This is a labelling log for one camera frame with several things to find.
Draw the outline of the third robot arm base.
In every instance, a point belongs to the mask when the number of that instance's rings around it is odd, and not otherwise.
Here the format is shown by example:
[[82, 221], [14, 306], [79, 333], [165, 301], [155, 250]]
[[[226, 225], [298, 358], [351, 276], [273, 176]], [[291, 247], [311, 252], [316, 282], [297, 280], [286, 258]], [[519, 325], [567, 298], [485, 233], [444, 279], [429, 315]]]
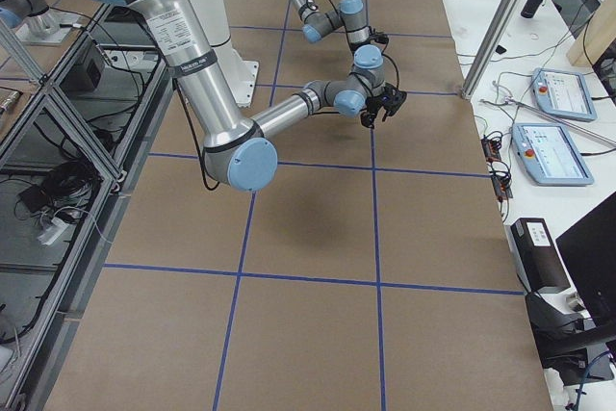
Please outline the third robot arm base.
[[26, 45], [60, 45], [80, 30], [78, 13], [53, 11], [46, 0], [1, 0], [1, 20]]

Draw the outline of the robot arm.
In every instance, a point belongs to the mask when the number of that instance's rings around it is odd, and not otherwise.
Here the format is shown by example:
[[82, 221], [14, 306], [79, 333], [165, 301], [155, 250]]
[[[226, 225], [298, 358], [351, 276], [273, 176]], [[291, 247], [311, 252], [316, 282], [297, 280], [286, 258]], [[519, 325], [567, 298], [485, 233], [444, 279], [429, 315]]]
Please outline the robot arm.
[[[406, 97], [385, 80], [380, 45], [385, 35], [370, 27], [363, 0], [341, 0], [323, 13], [313, 0], [290, 0], [306, 39], [315, 43], [344, 29], [353, 65], [342, 81], [313, 81], [254, 117], [244, 116], [228, 72], [205, 30], [207, 0], [94, 0], [139, 13], [164, 56], [183, 102], [190, 103], [204, 132], [199, 163], [204, 179], [239, 191], [263, 189], [274, 177], [278, 154], [270, 139], [323, 107], [359, 116], [371, 128], [377, 116], [393, 116]], [[214, 18], [226, 17], [214, 0]]]
[[316, 43], [344, 28], [352, 52], [371, 40], [371, 28], [363, 0], [341, 0], [337, 7], [323, 12], [314, 0], [291, 0], [301, 20], [302, 32], [310, 43]]

